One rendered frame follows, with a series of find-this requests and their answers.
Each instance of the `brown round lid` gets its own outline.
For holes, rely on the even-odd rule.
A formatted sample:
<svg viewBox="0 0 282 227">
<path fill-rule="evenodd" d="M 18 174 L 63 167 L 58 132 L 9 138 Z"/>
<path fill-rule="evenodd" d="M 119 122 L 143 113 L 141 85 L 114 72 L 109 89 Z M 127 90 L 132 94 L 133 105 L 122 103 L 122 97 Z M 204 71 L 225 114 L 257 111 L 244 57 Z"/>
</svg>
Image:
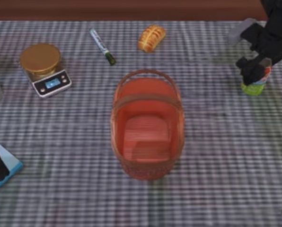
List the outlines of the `brown round lid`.
<svg viewBox="0 0 282 227">
<path fill-rule="evenodd" d="M 26 48 L 20 55 L 20 64 L 26 71 L 46 74 L 52 71 L 61 59 L 60 51 L 51 44 L 36 44 Z"/>
</svg>

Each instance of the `brown trim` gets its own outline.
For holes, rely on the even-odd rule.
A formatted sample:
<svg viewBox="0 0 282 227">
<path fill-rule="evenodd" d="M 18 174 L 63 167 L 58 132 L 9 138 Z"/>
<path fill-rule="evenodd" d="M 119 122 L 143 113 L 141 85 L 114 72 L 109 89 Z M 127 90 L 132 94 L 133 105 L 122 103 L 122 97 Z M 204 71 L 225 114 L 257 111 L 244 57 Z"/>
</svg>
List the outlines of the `brown trim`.
<svg viewBox="0 0 282 227">
<path fill-rule="evenodd" d="M 260 0 L 0 0 L 0 20 L 266 20 Z"/>
</svg>

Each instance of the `croissant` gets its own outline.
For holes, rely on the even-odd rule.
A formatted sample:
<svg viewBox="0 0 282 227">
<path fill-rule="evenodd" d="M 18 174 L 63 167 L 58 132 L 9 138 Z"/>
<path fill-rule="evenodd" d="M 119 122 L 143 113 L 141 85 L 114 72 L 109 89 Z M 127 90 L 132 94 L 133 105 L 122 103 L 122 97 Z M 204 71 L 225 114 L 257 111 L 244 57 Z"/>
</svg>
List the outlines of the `croissant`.
<svg viewBox="0 0 282 227">
<path fill-rule="evenodd" d="M 157 25 L 148 26 L 138 40 L 138 49 L 146 53 L 153 52 L 156 46 L 165 37 L 165 30 Z"/>
</svg>

